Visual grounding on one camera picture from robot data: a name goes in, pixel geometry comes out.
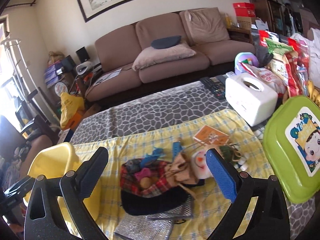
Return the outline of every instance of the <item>green snack bag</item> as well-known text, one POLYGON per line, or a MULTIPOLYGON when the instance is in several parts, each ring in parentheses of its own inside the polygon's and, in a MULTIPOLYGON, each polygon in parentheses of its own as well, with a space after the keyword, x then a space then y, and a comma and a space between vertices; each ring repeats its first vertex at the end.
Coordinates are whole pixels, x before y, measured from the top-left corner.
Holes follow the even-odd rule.
POLYGON ((283 56, 285 53, 287 53, 289 51, 293 51, 292 46, 289 46, 289 45, 284 44, 282 42, 274 41, 269 38, 265 38, 265 41, 268 45, 268 52, 269 53, 272 53, 272 54, 276 53, 276 54, 280 54, 281 56, 283 56))

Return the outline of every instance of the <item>wooden cabinet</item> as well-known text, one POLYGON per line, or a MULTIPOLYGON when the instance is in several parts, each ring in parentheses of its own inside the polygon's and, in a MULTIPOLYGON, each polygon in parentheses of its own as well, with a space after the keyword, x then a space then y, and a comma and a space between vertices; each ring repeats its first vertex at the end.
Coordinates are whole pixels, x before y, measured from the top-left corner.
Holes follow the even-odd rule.
POLYGON ((274 0, 250 0, 250 2, 255 6, 256 17, 267 22, 271 32, 285 35, 284 17, 280 3, 274 0))

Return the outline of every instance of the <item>beige pillow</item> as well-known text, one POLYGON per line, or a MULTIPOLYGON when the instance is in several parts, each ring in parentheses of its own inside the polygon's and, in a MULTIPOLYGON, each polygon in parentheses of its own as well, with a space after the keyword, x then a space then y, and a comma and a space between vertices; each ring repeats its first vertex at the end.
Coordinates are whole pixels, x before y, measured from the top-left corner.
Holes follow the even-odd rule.
POLYGON ((185 41, 167 49, 148 47, 140 52, 132 65, 132 69, 137 71, 155 64, 192 57, 195 54, 196 52, 190 49, 185 41))
POLYGON ((186 10, 184 15, 194 43, 200 45, 230 40, 217 7, 186 10))

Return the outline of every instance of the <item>banana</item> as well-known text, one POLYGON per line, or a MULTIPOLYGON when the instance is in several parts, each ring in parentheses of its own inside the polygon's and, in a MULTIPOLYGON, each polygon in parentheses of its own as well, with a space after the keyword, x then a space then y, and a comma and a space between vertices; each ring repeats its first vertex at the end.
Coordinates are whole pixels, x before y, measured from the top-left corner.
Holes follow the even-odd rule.
POLYGON ((317 106, 320 106, 320 95, 317 96, 315 103, 317 106))
POLYGON ((312 92, 315 88, 313 82, 311 80, 308 80, 308 92, 309 92, 309 97, 312 98, 312 92))
POLYGON ((319 96, 319 92, 318 92, 318 90, 314 89, 312 92, 312 95, 311 95, 311 100, 315 102, 317 96, 319 96))

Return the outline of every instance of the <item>yellow plastic bin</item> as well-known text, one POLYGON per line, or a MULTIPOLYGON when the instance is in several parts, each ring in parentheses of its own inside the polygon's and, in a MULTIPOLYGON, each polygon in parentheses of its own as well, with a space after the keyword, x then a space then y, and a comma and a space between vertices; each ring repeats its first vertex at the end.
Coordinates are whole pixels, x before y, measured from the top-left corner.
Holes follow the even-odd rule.
MULTIPOLYGON (((28 175, 33 178, 37 178, 41 174, 45 175, 47 179, 59 178, 66 174, 67 171, 76 171, 80 165, 81 162, 73 146, 70 143, 62 143, 39 152, 31 164, 28 175)), ((84 205, 94 220, 97 220, 99 215, 100 193, 101 180, 99 179, 91 196, 84 199, 84 205)), ((30 196, 31 192, 24 198, 26 206, 30 196)), ((58 203, 65 221, 72 222, 62 197, 58 197, 58 203)))

